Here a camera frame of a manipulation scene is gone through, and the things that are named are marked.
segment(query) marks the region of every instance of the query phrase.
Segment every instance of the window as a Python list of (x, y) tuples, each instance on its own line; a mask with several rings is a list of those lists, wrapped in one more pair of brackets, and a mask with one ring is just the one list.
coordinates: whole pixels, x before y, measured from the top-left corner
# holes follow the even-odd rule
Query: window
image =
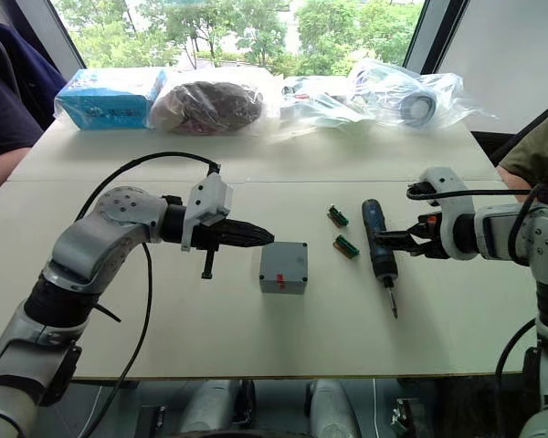
[(423, 0), (52, 0), (87, 67), (249, 64), (345, 75), (401, 65)]

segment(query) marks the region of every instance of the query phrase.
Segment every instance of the floor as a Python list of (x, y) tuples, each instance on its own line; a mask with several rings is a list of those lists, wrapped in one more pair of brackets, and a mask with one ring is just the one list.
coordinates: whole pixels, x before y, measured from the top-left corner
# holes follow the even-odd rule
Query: floor
[[(308, 418), (304, 415), (305, 388), (308, 381), (255, 381), (257, 412), (255, 429), (307, 433)], [(374, 409), (379, 436), (396, 437), (390, 427), (392, 410), (398, 397), (418, 397), (430, 413), (435, 400), (431, 381), (376, 380), (377, 406), (374, 406), (372, 379), (345, 379), (341, 383), (351, 401), (362, 437), (377, 438)], [(199, 381), (141, 381), (135, 388), (121, 390), (100, 427), (92, 438), (132, 438), (142, 406), (166, 406), (164, 425), (158, 437), (171, 436), (179, 417)], [(76, 438), (90, 416), (100, 387), (73, 383), (63, 399), (54, 406), (41, 408), (31, 438)], [(111, 388), (101, 390), (96, 412)]]

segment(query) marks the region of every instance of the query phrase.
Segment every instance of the robotic arm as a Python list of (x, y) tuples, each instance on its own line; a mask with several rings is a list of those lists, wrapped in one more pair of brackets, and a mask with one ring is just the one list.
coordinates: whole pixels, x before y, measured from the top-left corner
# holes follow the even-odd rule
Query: robotic arm
[[(537, 203), (525, 217), (515, 239), (512, 228), (522, 205), (485, 207), (477, 212), (471, 198), (442, 197), (440, 193), (466, 191), (467, 186), (449, 168), (431, 168), (408, 189), (411, 199), (426, 199), (441, 210), (418, 217), (406, 231), (383, 232), (376, 243), (412, 256), (469, 260), (477, 254), (489, 260), (516, 260), (529, 266), (536, 280), (538, 347), (524, 361), (524, 375), (532, 376), (541, 411), (522, 430), (522, 438), (548, 436), (548, 205)], [(425, 239), (418, 244), (413, 236)]]
[(162, 241), (207, 251), (202, 278), (211, 278), (219, 245), (257, 246), (274, 236), (253, 224), (226, 219), (232, 190), (210, 173), (180, 198), (152, 196), (134, 187), (103, 194), (92, 212), (57, 240), (30, 297), (0, 338), (0, 437), (30, 434), (38, 406), (67, 389), (81, 348), (76, 344), (131, 250)]

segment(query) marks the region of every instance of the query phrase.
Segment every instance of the dark blue jacket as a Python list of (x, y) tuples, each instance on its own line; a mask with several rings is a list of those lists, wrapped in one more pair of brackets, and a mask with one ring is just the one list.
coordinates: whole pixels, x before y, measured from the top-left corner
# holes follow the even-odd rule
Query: dark blue jacket
[[(0, 42), (4, 45), (12, 63), (20, 97), (38, 124), (46, 129), (53, 121), (53, 102), (66, 81), (13, 28), (0, 24)], [(0, 52), (0, 78), (5, 78), (4, 55)]]

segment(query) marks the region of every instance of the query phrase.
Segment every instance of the clear plastic bag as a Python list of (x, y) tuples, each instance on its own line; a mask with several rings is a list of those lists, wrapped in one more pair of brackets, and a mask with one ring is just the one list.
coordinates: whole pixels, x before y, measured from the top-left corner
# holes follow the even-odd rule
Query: clear plastic bag
[(55, 97), (55, 118), (82, 130), (145, 129), (164, 81), (158, 67), (78, 70)]
[(262, 134), (278, 127), (280, 90), (281, 78), (264, 68), (169, 72), (148, 126), (186, 134)]
[(373, 120), (373, 114), (358, 110), (350, 102), (351, 88), (343, 76), (286, 78), (280, 111), (282, 123), (337, 128), (344, 123)]
[(445, 128), (471, 114), (491, 116), (467, 96), (463, 78), (453, 73), (421, 76), (364, 59), (348, 78), (353, 91), (350, 101), (365, 113), (374, 114), (380, 124)]

